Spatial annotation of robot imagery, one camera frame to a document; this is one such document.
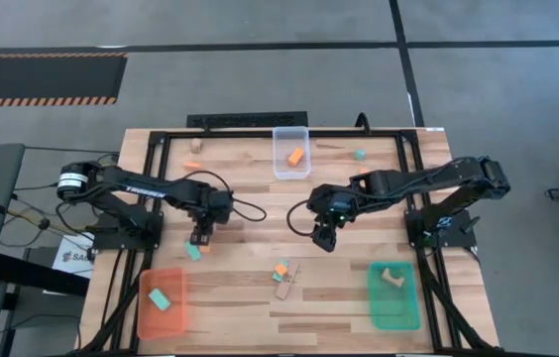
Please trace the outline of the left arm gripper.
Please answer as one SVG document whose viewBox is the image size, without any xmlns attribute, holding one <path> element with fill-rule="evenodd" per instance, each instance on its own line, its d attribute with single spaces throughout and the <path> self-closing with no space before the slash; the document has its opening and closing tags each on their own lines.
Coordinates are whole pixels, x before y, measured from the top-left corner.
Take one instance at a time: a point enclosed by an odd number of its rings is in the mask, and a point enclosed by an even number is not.
<svg viewBox="0 0 559 357">
<path fill-rule="evenodd" d="M 226 224 L 233 211 L 234 197 L 230 190 L 219 190 L 215 187 L 206 187 L 200 190 L 199 200 L 187 211 L 187 216 L 201 229 L 195 226 L 190 235 L 190 244 L 193 246 L 208 246 L 213 234 L 215 224 Z"/>
</svg>

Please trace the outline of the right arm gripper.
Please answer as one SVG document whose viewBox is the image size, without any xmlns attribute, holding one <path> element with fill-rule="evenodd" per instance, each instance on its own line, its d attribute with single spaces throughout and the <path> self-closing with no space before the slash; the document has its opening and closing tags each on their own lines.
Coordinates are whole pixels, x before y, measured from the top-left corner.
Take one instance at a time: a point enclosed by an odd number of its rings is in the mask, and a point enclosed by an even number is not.
<svg viewBox="0 0 559 357">
<path fill-rule="evenodd" d="M 322 184 L 314 188 L 307 199 L 307 209 L 314 215 L 312 242 L 326 252 L 333 252 L 336 246 L 335 226 L 343 228 L 346 223 L 354 223 L 358 215 L 356 198 L 358 192 L 349 186 Z"/>
</svg>

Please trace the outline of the natural wood arch block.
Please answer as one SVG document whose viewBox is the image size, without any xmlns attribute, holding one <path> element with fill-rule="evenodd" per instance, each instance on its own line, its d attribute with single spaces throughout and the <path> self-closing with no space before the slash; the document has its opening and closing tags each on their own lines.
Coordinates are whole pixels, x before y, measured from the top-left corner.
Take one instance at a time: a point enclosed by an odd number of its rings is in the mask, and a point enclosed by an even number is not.
<svg viewBox="0 0 559 357">
<path fill-rule="evenodd" d="M 381 278 L 383 281 L 387 282 L 388 284 L 396 287 L 396 288 L 401 288 L 405 282 L 405 278 L 404 277 L 394 277 L 391 274 L 391 269 L 390 268 L 385 268 L 381 274 Z"/>
</svg>

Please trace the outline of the flat natural wood plank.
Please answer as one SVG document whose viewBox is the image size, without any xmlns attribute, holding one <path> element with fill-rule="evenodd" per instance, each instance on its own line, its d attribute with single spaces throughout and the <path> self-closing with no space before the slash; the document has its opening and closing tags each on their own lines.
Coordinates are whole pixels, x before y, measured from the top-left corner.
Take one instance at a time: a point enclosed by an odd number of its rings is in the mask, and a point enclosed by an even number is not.
<svg viewBox="0 0 559 357">
<path fill-rule="evenodd" d="M 279 283 L 276 289 L 275 292 L 276 298 L 278 299 L 287 298 L 298 271 L 299 271 L 299 264 L 296 262 L 290 262 L 286 276 L 283 278 L 283 281 Z"/>
</svg>

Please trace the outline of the clear plastic bin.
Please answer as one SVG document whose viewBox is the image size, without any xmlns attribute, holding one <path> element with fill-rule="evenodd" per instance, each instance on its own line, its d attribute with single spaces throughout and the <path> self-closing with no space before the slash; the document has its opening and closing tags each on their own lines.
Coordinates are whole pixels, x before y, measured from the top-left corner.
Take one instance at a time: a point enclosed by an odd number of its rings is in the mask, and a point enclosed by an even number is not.
<svg viewBox="0 0 559 357">
<path fill-rule="evenodd" d="M 277 179 L 306 179 L 311 172 L 309 129 L 304 126 L 275 127 L 272 131 L 273 168 Z M 304 155 L 299 165 L 291 167 L 287 158 L 295 148 Z"/>
</svg>

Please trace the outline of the orange plastic bin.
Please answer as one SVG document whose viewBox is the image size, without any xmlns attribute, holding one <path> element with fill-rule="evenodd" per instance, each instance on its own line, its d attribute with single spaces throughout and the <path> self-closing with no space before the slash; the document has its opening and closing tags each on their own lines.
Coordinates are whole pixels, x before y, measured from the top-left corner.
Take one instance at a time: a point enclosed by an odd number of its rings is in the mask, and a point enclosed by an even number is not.
<svg viewBox="0 0 559 357">
<path fill-rule="evenodd" d="M 152 289 L 160 289 L 171 301 L 166 311 L 150 300 Z M 142 340 L 170 338 L 187 328 L 187 278 L 183 269 L 146 270 L 140 276 L 137 334 Z"/>
</svg>

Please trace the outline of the green plastic bin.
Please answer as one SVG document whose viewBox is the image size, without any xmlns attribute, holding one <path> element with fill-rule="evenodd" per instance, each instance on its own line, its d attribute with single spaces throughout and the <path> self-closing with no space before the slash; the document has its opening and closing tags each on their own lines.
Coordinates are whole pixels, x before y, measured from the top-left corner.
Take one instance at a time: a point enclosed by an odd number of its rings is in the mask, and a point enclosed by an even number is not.
<svg viewBox="0 0 559 357">
<path fill-rule="evenodd" d="M 398 278 L 404 277 L 401 288 L 383 281 L 385 268 Z M 367 272 L 370 317 L 379 330 L 417 330 L 420 328 L 418 297 L 413 267 L 407 262 L 373 262 Z"/>
</svg>

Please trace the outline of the black slotted floor grille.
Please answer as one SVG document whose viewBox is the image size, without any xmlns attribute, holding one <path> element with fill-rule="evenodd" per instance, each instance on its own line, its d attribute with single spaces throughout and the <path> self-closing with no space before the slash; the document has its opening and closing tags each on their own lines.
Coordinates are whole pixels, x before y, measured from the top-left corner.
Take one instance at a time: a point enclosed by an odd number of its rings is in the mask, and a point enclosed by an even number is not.
<svg viewBox="0 0 559 357">
<path fill-rule="evenodd" d="M 187 128 L 266 128 L 277 126 L 308 127 L 306 111 L 193 114 L 186 117 Z"/>
</svg>

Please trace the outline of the white printed paper sheet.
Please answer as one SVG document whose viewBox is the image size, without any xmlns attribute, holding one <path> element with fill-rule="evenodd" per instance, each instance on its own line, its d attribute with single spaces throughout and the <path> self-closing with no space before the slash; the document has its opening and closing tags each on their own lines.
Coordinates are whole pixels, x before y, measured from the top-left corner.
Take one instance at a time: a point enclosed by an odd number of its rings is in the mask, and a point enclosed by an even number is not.
<svg viewBox="0 0 559 357">
<path fill-rule="evenodd" d="M 84 236 L 64 235 L 58 246 L 53 268 L 89 279 L 93 263 L 88 259 L 87 250 L 91 247 L 92 242 Z"/>
</svg>

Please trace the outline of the black hazard striped mat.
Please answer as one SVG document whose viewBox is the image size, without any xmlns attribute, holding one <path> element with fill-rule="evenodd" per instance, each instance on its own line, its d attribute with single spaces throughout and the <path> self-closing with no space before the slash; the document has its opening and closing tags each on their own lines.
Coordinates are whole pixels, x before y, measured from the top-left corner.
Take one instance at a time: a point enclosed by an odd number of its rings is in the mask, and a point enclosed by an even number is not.
<svg viewBox="0 0 559 357">
<path fill-rule="evenodd" d="M 125 53 L 0 54 L 0 107 L 112 105 Z"/>
</svg>

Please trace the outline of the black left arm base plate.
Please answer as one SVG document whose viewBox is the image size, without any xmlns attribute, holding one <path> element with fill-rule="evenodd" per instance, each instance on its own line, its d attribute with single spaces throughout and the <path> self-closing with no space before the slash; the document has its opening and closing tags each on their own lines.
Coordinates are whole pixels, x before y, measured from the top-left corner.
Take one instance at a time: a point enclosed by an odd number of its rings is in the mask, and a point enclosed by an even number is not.
<svg viewBox="0 0 559 357">
<path fill-rule="evenodd" d="M 98 221 L 87 226 L 86 231 L 93 235 L 92 248 L 95 250 L 149 250 L 160 247 L 163 224 L 161 213 L 149 212 L 144 227 L 101 213 Z"/>
</svg>

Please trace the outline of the black aluminium table frame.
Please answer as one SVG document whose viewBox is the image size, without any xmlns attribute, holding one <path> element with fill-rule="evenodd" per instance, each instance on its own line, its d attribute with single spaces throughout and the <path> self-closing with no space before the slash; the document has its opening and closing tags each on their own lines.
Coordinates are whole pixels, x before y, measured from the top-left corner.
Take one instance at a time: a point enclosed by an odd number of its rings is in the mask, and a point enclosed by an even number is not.
<svg viewBox="0 0 559 357">
<path fill-rule="evenodd" d="M 191 174 L 229 185 L 238 211 L 216 228 L 198 260 L 185 251 L 192 224 L 164 208 L 165 230 L 153 267 L 180 268 L 187 279 L 183 333 L 135 341 L 127 314 L 107 348 L 141 354 L 339 354 L 428 352 L 449 345 L 439 303 L 421 304 L 419 325 L 380 330 L 370 317 L 367 273 L 374 262 L 414 263 L 404 213 L 415 196 L 360 216 L 337 233 L 326 253 L 308 238 L 313 217 L 303 206 L 323 183 L 345 185 L 370 170 L 422 170 L 452 158 L 445 133 L 430 129 L 219 130 L 202 137 L 175 132 L 168 142 L 147 129 L 126 132 L 120 165 L 176 179 Z M 435 339 L 431 330 L 437 329 Z"/>
</svg>

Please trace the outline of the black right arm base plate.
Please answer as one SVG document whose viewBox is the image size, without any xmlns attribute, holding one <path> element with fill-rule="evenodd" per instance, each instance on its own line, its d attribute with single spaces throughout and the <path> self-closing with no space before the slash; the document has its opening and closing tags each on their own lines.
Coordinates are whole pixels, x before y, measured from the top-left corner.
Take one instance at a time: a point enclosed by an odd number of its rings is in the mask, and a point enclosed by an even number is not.
<svg viewBox="0 0 559 357">
<path fill-rule="evenodd" d="M 474 248 L 477 246 L 474 226 L 479 220 L 480 216 L 472 218 L 467 210 L 463 210 L 441 218 L 434 228 L 427 228 L 420 210 L 411 210 L 404 215 L 409 245 L 421 248 Z"/>
</svg>

